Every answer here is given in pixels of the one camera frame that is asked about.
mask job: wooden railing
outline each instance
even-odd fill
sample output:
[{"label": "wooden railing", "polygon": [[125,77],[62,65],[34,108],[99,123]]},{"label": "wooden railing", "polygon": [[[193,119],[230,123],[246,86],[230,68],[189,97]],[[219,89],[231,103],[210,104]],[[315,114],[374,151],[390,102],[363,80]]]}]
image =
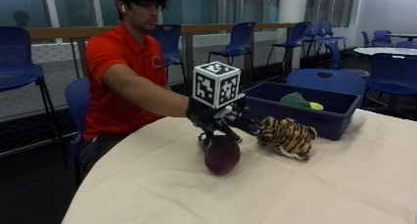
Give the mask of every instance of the wooden railing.
[{"label": "wooden railing", "polygon": [[[291,28],[294,23],[257,23],[255,31],[263,29]],[[182,25],[181,32],[183,34],[205,34],[231,30],[233,24],[198,24]],[[27,28],[31,40],[89,38],[105,31],[113,29],[114,26],[105,27],[59,27],[59,28]]]},{"label": "wooden railing", "polygon": [[[182,24],[181,25],[181,32],[182,32],[182,42],[183,42],[183,65],[185,65],[185,72],[187,75],[187,79],[191,79],[190,73],[193,73],[194,68],[194,54],[193,54],[193,36],[199,34],[213,34],[221,33],[223,31],[231,30],[233,24]],[[261,31],[265,29],[286,29],[286,38],[291,33],[291,27],[294,23],[257,23],[255,24],[255,31]],[[106,27],[61,27],[61,28],[27,28],[29,36],[31,41],[38,40],[53,40],[53,39],[69,39],[71,45],[75,43],[78,46],[79,52],[79,59],[82,65],[83,75],[87,75],[86,69],[86,57],[85,57],[85,49],[86,49],[86,40],[113,29],[114,26]],[[285,66],[291,67],[291,50],[285,53]],[[249,72],[250,60],[245,58],[243,62],[243,70],[245,70],[245,81],[251,82],[253,74]]]}]

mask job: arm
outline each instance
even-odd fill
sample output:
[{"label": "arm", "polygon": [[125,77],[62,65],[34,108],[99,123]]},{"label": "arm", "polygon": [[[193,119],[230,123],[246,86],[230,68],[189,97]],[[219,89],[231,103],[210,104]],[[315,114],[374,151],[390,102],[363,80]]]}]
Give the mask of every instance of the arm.
[{"label": "arm", "polygon": [[165,116],[185,116],[187,97],[157,86],[127,66],[111,65],[102,75],[105,85],[137,107]]}]

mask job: white table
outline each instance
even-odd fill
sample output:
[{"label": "white table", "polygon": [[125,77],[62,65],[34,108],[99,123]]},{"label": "white table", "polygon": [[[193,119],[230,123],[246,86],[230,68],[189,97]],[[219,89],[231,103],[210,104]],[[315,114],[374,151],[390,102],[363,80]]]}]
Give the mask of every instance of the white table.
[{"label": "white table", "polygon": [[314,141],[307,162],[235,132],[241,159],[215,177],[187,119],[142,128],[94,165],[63,223],[415,223],[417,122],[355,111],[338,141]]},{"label": "white table", "polygon": [[399,38],[406,38],[407,41],[411,41],[414,38],[417,38],[417,34],[386,34],[386,36],[391,37],[399,37]]},{"label": "white table", "polygon": [[378,53],[417,56],[417,49],[406,49],[406,48],[366,47],[366,48],[355,48],[353,52],[359,55],[366,55],[366,56],[373,56],[374,54],[378,54]]}]

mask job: man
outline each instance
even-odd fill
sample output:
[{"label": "man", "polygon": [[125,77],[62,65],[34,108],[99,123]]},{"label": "man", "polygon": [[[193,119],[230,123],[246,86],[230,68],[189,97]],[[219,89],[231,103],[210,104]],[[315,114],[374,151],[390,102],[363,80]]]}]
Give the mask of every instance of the man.
[{"label": "man", "polygon": [[119,25],[89,40],[90,105],[82,169],[110,148],[165,116],[186,116],[189,98],[169,90],[161,49],[147,36],[167,0],[114,0]]}]

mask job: window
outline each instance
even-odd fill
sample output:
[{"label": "window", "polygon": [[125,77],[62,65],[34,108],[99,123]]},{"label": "window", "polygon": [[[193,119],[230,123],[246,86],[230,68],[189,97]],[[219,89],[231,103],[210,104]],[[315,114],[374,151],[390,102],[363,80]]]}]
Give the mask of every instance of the window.
[{"label": "window", "polygon": [[217,23],[217,0],[169,0],[163,23]]},{"label": "window", "polygon": [[234,23],[235,0],[225,0],[225,22]]},{"label": "window", "polygon": [[267,22],[277,22],[278,21],[278,0],[269,1],[269,20]]},{"label": "window", "polygon": [[43,0],[0,0],[0,24],[21,27],[50,26]]},{"label": "window", "polygon": [[349,26],[353,0],[307,0],[305,21],[329,21],[331,26]]},{"label": "window", "polygon": [[262,21],[263,0],[243,0],[243,22]]},{"label": "window", "polygon": [[119,23],[114,0],[99,0],[102,25],[113,26]]},{"label": "window", "polygon": [[90,0],[54,0],[59,26],[93,26]]}]

